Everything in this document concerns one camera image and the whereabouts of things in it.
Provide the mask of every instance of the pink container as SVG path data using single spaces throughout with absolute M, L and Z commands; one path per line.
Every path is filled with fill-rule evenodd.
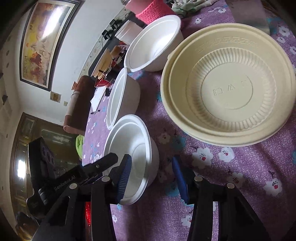
M 153 2 L 145 8 L 136 17 L 146 24 L 152 23 L 154 20 L 166 15 L 175 15 L 175 12 L 163 2 L 163 0 L 153 0 Z
M 127 9 L 132 11 L 134 14 L 139 14 L 147 8 L 153 0 L 130 0 L 124 1 L 123 4 Z

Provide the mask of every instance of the brown chair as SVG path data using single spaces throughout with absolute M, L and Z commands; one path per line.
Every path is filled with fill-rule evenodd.
M 94 81 L 87 75 L 80 78 L 68 106 L 65 116 L 64 131 L 71 134 L 85 135 L 91 99 L 94 96 Z

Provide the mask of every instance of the picture frame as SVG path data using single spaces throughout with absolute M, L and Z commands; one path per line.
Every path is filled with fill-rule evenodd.
M 27 18 L 20 46 L 20 81 L 51 91 L 58 53 L 81 0 L 39 0 Z

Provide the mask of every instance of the white wall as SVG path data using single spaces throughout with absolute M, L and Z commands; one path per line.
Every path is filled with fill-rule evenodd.
M 20 81 L 19 50 L 26 13 L 14 28 L 15 35 L 15 79 L 20 102 L 25 113 L 63 125 L 67 107 L 70 102 L 74 81 L 89 57 L 93 46 L 100 38 L 110 21 L 122 10 L 120 0 L 86 0 L 77 11 L 62 43 L 52 83 L 52 91 L 61 94 L 61 102 L 50 100 L 50 92 Z
M 4 134 L 4 142 L 3 145 L 0 146 L 0 206 L 6 219 L 13 228 L 15 227 L 16 222 L 10 198 L 9 168 L 12 145 L 22 114 L 19 96 L 16 91 L 16 82 L 14 75 L 12 74 L 15 70 L 14 46 L 15 43 L 11 39 L 9 42 L 4 44 L 2 50 L 0 51 L 0 69 L 4 74 L 1 81 L 4 80 L 5 82 L 6 94 L 12 109 L 10 123 L 6 133 Z

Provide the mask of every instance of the purple floral tablecloth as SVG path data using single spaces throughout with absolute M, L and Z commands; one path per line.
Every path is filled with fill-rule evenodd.
M 296 39 L 285 22 L 266 12 L 271 36 L 296 63 Z M 234 22 L 224 0 L 183 20 L 184 37 L 206 26 Z M 274 136 L 256 145 L 227 148 L 197 141 L 180 130 L 167 115 L 161 95 L 161 72 L 131 74 L 141 87 L 136 115 L 147 125 L 159 149 L 156 180 L 131 206 L 111 205 L 118 241 L 186 240 L 193 205 L 181 200 L 174 180 L 171 158 L 182 161 L 208 181 L 224 185 L 233 182 L 253 207 L 272 240 L 280 240 L 296 220 L 296 109 Z M 104 98 L 100 113 L 90 115 L 83 145 L 83 165 L 101 158 L 108 136 Z M 218 204 L 213 203 L 213 240 L 218 238 Z

